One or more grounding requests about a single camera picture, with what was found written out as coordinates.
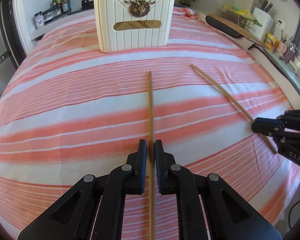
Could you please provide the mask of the wooden chopstick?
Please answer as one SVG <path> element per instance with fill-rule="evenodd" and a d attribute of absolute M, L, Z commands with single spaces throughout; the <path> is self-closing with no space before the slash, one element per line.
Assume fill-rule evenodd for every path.
<path fill-rule="evenodd" d="M 149 71 L 149 239 L 155 240 L 155 157 L 154 157 L 154 105 L 153 80 Z"/>
<path fill-rule="evenodd" d="M 186 69 L 189 72 L 190 67 L 201 75 L 204 80 L 207 80 L 209 84 L 213 84 L 220 93 L 223 94 L 225 98 L 233 105 L 238 111 L 240 111 L 251 123 L 254 122 L 253 116 L 257 114 L 268 113 L 272 111 L 271 116 L 274 116 L 274 110 L 278 110 L 279 106 L 283 106 L 283 94 L 279 92 L 278 89 L 257 90 L 254 91 L 243 91 L 239 92 L 237 95 L 244 106 L 242 106 L 236 98 L 233 98 L 231 94 L 228 93 L 226 89 L 223 88 L 219 83 L 217 83 L 213 78 L 203 72 L 201 69 L 196 67 L 194 64 L 183 63 L 181 68 Z"/>

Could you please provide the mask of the yellow snack packet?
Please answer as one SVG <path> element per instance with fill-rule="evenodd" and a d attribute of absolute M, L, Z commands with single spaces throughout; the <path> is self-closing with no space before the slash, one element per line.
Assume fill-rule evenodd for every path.
<path fill-rule="evenodd" d="M 266 34 L 264 45 L 270 50 L 274 51 L 279 44 L 279 40 L 273 36 L 271 33 Z"/>

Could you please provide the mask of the wooden cutting board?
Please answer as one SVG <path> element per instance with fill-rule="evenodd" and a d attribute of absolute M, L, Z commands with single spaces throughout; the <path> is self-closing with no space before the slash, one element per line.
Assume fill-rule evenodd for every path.
<path fill-rule="evenodd" d="M 266 46 L 258 39 L 256 38 L 253 34 L 251 34 L 249 31 L 244 30 L 242 27 L 240 27 L 239 25 L 236 25 L 232 22 L 230 22 L 229 20 L 226 20 L 224 18 L 221 18 L 219 16 L 216 16 L 214 14 L 208 14 L 209 16 L 221 21 L 222 23 L 225 23 L 227 26 L 231 27 L 232 29 L 235 29 L 236 31 L 238 31 L 240 34 L 243 35 L 243 37 L 245 37 L 246 39 L 250 40 L 251 42 L 258 44 L 259 46 L 265 48 Z"/>

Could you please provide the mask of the pink striped table cloth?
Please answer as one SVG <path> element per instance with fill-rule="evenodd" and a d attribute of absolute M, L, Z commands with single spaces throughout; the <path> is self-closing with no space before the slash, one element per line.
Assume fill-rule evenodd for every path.
<path fill-rule="evenodd" d="M 155 137 L 193 173 L 219 174 L 271 224 L 283 216 L 300 168 L 274 154 L 249 121 L 194 64 L 242 105 L 239 92 L 278 89 L 300 108 L 290 82 L 259 51 L 247 52 L 192 11 L 175 9 L 168 44 L 105 54 L 94 14 L 47 33 L 0 99 L 0 225 L 16 239 L 86 174 L 122 165 L 149 138 L 152 72 Z"/>

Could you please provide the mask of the white knife block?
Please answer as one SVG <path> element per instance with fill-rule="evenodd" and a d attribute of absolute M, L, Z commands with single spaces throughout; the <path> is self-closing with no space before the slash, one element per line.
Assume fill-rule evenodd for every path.
<path fill-rule="evenodd" d="M 265 0 L 259 8 L 255 7 L 253 11 L 253 16 L 257 20 L 254 24 L 253 35 L 262 43 L 265 41 L 266 35 L 270 32 L 274 23 L 274 19 L 269 14 L 269 10 L 272 7 L 273 4 L 269 3 L 268 0 Z"/>

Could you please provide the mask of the black cutting board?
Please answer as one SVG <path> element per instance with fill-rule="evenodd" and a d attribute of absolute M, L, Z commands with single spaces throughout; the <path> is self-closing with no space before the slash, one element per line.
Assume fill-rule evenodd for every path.
<path fill-rule="evenodd" d="M 207 15 L 206 18 L 206 23 L 209 24 L 210 26 L 216 28 L 217 30 L 225 33 L 226 35 L 229 35 L 232 38 L 242 38 L 243 35 L 240 34 L 238 31 L 235 29 L 232 29 L 231 27 L 227 26 L 225 23 L 222 23 L 221 21 Z"/>

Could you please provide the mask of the cream utensil holder box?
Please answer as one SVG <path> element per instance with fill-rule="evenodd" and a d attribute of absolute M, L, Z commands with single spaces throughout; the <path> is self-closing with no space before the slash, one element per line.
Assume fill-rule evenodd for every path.
<path fill-rule="evenodd" d="M 166 46 L 173 8 L 174 0 L 94 0 L 100 50 Z"/>

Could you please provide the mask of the white spice jar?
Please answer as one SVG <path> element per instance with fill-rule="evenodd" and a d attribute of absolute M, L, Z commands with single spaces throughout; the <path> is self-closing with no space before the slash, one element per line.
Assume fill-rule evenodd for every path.
<path fill-rule="evenodd" d="M 34 21 L 35 21 L 37 29 L 40 29 L 44 26 L 44 18 L 43 18 L 43 14 L 41 11 L 37 12 L 34 15 Z"/>

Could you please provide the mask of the blue label bottle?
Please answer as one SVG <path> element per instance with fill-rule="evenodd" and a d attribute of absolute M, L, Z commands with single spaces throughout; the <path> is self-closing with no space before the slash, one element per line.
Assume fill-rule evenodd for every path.
<path fill-rule="evenodd" d="M 63 12 L 69 13 L 71 11 L 70 0 L 62 0 L 63 1 Z"/>

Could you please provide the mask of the green label oil bottle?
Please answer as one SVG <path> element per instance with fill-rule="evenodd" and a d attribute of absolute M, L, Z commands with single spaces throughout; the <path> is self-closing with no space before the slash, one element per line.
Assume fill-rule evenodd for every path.
<path fill-rule="evenodd" d="M 53 10 L 57 12 L 57 15 L 62 13 L 62 0 L 53 0 Z"/>

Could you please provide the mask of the black gas cooktop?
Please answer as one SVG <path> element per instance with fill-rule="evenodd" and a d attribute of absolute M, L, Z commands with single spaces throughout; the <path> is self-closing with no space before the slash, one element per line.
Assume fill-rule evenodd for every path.
<path fill-rule="evenodd" d="M 72 11 L 72 12 L 68 13 L 68 15 L 76 14 L 76 13 L 86 11 L 86 10 L 90 10 L 90 9 L 93 9 L 93 8 L 94 8 L 93 0 L 82 0 L 81 1 L 81 9 L 78 9 L 76 11 Z"/>

